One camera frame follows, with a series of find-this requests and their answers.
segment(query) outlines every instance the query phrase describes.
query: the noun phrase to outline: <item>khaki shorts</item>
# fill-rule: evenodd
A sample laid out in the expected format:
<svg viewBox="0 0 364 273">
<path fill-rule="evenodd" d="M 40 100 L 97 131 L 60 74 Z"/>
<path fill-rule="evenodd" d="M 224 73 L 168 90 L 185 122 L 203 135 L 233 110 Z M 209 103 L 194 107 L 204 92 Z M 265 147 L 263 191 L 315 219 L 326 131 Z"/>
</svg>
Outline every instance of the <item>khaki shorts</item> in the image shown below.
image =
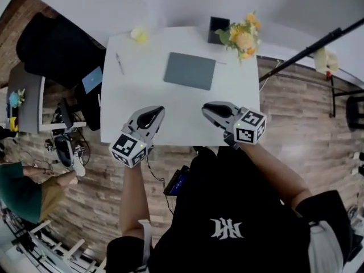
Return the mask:
<svg viewBox="0 0 364 273">
<path fill-rule="evenodd" d="M 41 183 L 42 188 L 42 208 L 40 210 L 40 220 L 43 221 L 64 197 L 64 191 L 57 184 L 57 178 L 51 177 L 47 181 Z"/>
</svg>

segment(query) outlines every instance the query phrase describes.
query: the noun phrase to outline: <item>desk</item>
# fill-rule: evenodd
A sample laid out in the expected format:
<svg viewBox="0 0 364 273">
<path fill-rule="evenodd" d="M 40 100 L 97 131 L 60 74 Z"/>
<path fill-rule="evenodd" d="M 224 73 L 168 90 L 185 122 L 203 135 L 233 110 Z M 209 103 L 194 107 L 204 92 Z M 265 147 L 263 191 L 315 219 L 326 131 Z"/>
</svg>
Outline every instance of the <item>desk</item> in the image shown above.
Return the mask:
<svg viewBox="0 0 364 273">
<path fill-rule="evenodd" d="M 123 75 L 116 52 L 120 56 Z M 170 52 L 217 60 L 210 91 L 163 81 Z M 162 105 L 166 116 L 155 144 L 223 146 L 222 130 L 214 127 L 201 108 L 209 101 L 230 101 L 259 110 L 257 59 L 239 63 L 234 51 L 208 44 L 195 27 L 170 27 L 138 44 L 129 34 L 109 39 L 102 79 L 101 141 L 111 142 L 133 112 Z"/>
<path fill-rule="evenodd" d="M 25 101 L 19 107 L 19 131 L 37 134 L 40 131 L 65 129 L 64 123 L 43 124 L 43 93 L 46 78 L 27 73 L 24 63 L 19 63 L 11 71 L 6 101 L 9 102 L 11 92 L 25 89 Z M 74 127 L 86 126 L 86 122 L 75 122 Z"/>
</svg>

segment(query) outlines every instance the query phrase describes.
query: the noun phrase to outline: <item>pen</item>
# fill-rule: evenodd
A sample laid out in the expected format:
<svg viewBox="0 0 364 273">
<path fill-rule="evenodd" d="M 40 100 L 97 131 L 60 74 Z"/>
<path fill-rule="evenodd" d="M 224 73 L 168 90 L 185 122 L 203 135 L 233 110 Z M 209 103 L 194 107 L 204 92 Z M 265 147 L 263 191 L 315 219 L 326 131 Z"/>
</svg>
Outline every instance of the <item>pen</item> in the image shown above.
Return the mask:
<svg viewBox="0 0 364 273">
<path fill-rule="evenodd" d="M 121 66 L 120 57 L 119 57 L 118 53 L 116 53 L 116 59 L 118 60 L 118 63 L 120 66 L 120 71 L 124 75 L 123 66 Z"/>
</svg>

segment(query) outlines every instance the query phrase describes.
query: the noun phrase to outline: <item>person in green shirt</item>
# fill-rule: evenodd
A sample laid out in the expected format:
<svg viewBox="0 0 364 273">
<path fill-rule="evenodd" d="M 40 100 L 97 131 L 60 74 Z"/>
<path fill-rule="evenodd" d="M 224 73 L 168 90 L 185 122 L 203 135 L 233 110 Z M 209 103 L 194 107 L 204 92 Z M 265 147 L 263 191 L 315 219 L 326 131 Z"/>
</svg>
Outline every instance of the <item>person in green shirt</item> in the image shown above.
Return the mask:
<svg viewBox="0 0 364 273">
<path fill-rule="evenodd" d="M 77 154 L 73 156 L 73 171 L 51 177 L 38 184 L 31 177 L 50 172 L 47 169 L 23 167 L 21 162 L 0 165 L 0 198 L 16 215 L 37 224 L 43 221 L 63 199 L 65 189 L 77 184 L 76 176 L 86 171 Z"/>
</svg>

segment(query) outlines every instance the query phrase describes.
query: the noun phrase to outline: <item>black t-shirt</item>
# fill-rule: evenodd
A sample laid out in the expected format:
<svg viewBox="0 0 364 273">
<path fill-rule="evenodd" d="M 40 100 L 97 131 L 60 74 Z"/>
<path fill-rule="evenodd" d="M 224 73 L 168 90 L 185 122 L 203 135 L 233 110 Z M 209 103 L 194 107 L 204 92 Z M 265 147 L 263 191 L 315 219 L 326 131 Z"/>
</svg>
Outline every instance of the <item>black t-shirt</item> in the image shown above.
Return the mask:
<svg viewBox="0 0 364 273">
<path fill-rule="evenodd" d="M 155 272 L 309 272 L 312 222 L 327 221 L 346 262 L 351 227 L 337 191 L 302 201 L 296 211 L 278 194 L 242 151 L 200 151 L 177 197 L 170 229 L 151 250 Z M 144 241 L 113 240 L 107 273 L 128 273 L 142 264 Z"/>
</svg>

